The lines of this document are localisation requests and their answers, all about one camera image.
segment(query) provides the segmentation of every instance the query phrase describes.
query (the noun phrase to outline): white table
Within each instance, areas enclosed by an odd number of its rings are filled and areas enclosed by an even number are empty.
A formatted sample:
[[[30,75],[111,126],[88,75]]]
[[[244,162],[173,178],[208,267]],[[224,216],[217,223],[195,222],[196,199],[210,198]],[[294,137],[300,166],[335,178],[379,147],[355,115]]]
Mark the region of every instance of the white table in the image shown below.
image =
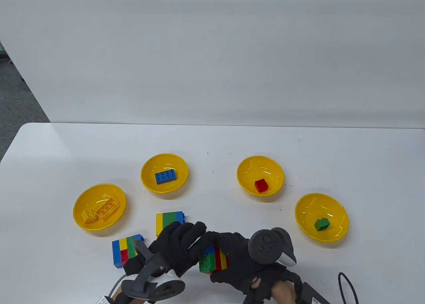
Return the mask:
[[[111,241],[141,233],[155,238],[155,214],[182,210],[187,220],[249,237],[261,228],[289,231],[296,271],[331,303],[341,303],[337,274],[352,280],[360,303],[413,303],[424,283],[425,131],[176,125],[27,124],[0,164],[2,303],[94,303],[123,273]],[[148,191],[140,170],[151,156],[173,152],[190,168],[187,185],[167,199]],[[266,155],[286,185],[270,203],[249,196],[236,168]],[[113,183],[127,210],[99,233],[73,221],[76,198]],[[342,243],[319,244],[295,221],[296,202],[323,192],[350,217]],[[243,295],[212,284],[195,267],[184,293],[164,303],[241,303]]]

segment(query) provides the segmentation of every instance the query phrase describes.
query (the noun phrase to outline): yellow bowl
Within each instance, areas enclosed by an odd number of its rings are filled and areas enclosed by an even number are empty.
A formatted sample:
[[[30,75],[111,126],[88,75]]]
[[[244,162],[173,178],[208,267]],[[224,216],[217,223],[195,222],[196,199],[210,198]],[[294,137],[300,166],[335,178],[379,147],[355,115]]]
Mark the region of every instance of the yellow bowl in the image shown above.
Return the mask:
[[[156,184],[155,173],[174,169],[176,180],[163,184]],[[140,172],[141,182],[146,188],[155,193],[170,193],[185,184],[189,175],[187,163],[178,155],[162,153],[150,158]]]
[[[342,239],[350,227],[344,207],[334,198],[323,193],[310,193],[299,199],[295,207],[295,218],[299,227],[310,238],[325,243]],[[317,231],[317,220],[327,218],[331,225],[323,231]]]
[[[107,215],[103,215],[102,219],[96,215],[92,217],[92,220],[95,218],[94,222],[84,223],[82,214],[86,212],[99,213],[103,208],[109,208],[106,202],[111,199],[110,203],[114,203],[115,200],[118,202],[118,207],[114,207],[113,212],[106,212]],[[111,225],[115,224],[120,220],[126,209],[126,195],[124,192],[114,184],[98,184],[94,187],[91,187],[84,191],[77,199],[74,204],[73,217],[75,223],[77,223],[81,228],[87,231],[100,231],[106,228],[109,228]]]
[[[281,166],[274,160],[254,155],[243,160],[236,172],[240,186],[254,196],[271,196],[278,192],[285,182],[285,174]],[[259,193],[255,181],[264,179],[269,188]]]

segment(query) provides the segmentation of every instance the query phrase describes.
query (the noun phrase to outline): green lego brick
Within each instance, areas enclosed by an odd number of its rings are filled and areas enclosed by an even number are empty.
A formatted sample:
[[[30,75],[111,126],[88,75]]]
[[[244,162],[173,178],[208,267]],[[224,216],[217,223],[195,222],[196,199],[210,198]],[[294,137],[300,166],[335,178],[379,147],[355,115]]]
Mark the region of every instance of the green lego brick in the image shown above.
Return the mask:
[[[167,212],[162,214],[162,228],[165,228],[170,223],[177,221],[177,212]]]
[[[127,238],[127,249],[128,249],[128,258],[135,257],[134,236],[129,236]]]
[[[322,218],[316,221],[314,227],[317,231],[322,231],[324,229],[327,229],[329,225],[331,225],[331,223],[329,223],[329,220],[327,218]]]
[[[204,254],[199,261],[199,272],[210,273],[217,269],[215,264],[215,254]]]

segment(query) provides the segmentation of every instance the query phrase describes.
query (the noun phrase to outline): cable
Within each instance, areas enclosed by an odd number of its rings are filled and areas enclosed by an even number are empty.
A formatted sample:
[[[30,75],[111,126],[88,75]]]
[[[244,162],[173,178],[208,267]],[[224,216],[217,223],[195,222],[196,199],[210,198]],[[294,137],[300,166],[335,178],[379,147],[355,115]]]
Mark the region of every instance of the cable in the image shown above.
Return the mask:
[[[341,285],[341,275],[346,279],[349,286],[351,287],[351,291],[353,292],[354,300],[355,300],[356,304],[359,304],[359,299],[357,298],[357,294],[356,294],[356,291],[354,289],[354,286],[352,285],[352,283],[350,282],[350,280],[348,279],[348,277],[344,273],[339,272],[339,274],[338,274],[338,284],[340,285],[341,297],[343,298],[344,304],[347,304],[347,302],[345,301],[343,286]]]
[[[108,297],[112,296],[112,293],[114,293],[114,290],[117,288],[118,284],[127,276],[127,274],[124,274],[120,277],[120,279],[115,283],[114,287],[111,289],[111,292],[109,293]]]

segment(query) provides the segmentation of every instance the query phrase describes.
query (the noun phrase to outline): gray carpet floor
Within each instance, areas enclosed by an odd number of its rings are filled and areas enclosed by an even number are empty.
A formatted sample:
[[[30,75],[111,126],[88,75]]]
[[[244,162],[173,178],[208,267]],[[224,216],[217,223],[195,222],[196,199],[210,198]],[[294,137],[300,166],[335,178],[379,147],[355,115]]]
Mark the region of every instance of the gray carpet floor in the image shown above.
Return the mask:
[[[49,122],[15,66],[0,61],[0,161],[19,128],[27,122]]]

